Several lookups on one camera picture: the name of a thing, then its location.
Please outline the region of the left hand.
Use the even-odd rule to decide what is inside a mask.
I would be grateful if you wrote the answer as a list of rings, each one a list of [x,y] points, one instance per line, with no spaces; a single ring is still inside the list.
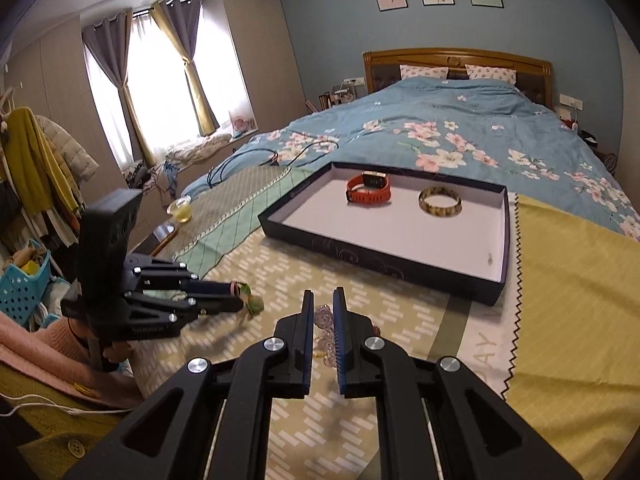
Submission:
[[[126,341],[99,340],[86,326],[73,328],[73,333],[87,347],[89,362],[97,370],[116,370],[131,356],[132,349]]]

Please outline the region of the pink sweater forearm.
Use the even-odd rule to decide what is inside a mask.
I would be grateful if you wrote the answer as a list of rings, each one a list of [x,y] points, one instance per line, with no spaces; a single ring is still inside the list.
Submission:
[[[88,350],[62,318],[29,333],[2,315],[1,365],[66,396],[113,408],[133,408],[143,400],[134,378],[89,364]]]

